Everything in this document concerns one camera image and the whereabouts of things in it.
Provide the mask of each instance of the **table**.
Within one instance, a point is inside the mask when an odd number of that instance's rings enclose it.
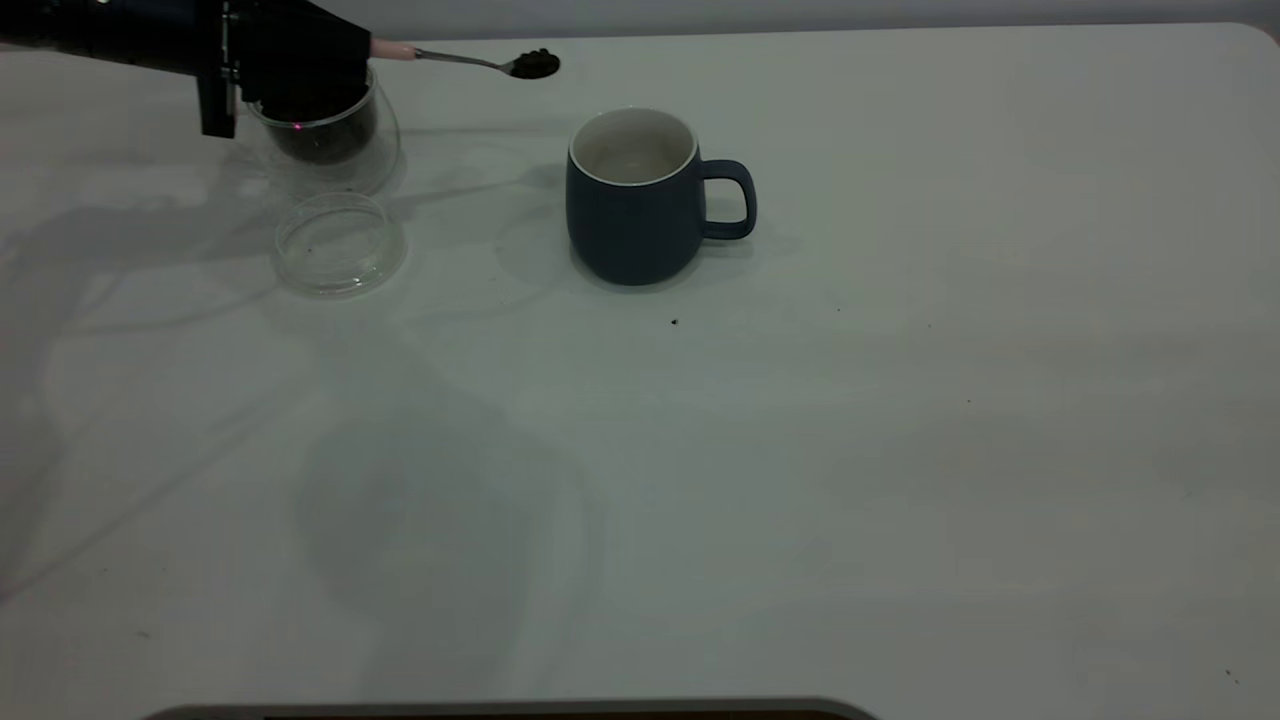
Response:
[[[0,716],[1280,714],[1268,37],[434,47],[538,46],[538,83],[378,65],[411,254],[351,301],[276,288],[279,208],[188,79],[0,58]],[[570,133],[626,104],[762,205],[634,291],[562,218]]]

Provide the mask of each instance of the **black object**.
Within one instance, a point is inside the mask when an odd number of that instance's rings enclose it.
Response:
[[[0,41],[196,77],[205,135],[236,95],[365,87],[369,31],[306,0],[0,0]]]
[[[511,63],[511,77],[520,79],[543,79],[559,70],[559,58],[545,47],[525,53]]]
[[[741,186],[746,219],[707,220],[708,179]],[[675,275],[703,238],[744,238],[756,218],[755,183],[741,163],[704,161],[687,126],[639,108],[605,113],[577,131],[564,202],[582,263],[605,281],[630,286]]]
[[[285,155],[312,165],[355,158],[378,132],[372,85],[280,95],[264,101],[259,113],[268,119],[266,132]],[[312,124],[329,118],[338,119]]]

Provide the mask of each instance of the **spoon handle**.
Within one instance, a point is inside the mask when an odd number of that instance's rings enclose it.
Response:
[[[370,44],[369,55],[371,58],[383,58],[385,60],[443,60],[445,63],[465,63],[467,65],[481,65],[485,68],[493,68],[495,70],[502,69],[502,65],[490,63],[488,60],[466,58],[463,55],[449,55],[447,53],[431,53],[430,50],[421,50],[419,47],[413,47],[412,45],[406,45],[403,42],[396,42],[392,40],[380,40],[380,38],[375,38]]]
[[[430,50],[422,50],[421,47],[413,49],[415,60],[442,60],[445,63],[463,63],[467,65],[483,65],[485,68],[493,68],[500,70],[502,65],[490,63],[489,60],[481,60],[479,58],[467,58],[465,55],[449,55],[448,53],[431,53]]]

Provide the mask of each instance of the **ceramic mug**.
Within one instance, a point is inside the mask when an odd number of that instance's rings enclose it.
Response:
[[[742,188],[746,219],[707,219],[704,181]],[[755,228],[755,183],[733,160],[703,160],[681,119],[644,108],[596,115],[568,147],[568,234],[582,263],[618,284],[649,284],[678,273],[703,238],[740,240]]]

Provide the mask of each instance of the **glass jar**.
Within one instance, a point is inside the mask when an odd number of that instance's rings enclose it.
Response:
[[[370,290],[404,260],[404,238],[370,197],[317,195],[294,206],[275,229],[271,264],[284,284],[312,297]]]
[[[308,99],[314,110],[325,108]],[[324,99],[335,111],[320,120],[294,120],[296,109],[248,104],[257,123],[246,136],[271,183],[294,197],[328,192],[370,195],[390,177],[399,159],[399,124],[378,74],[369,68],[364,96],[346,109],[342,99]]]

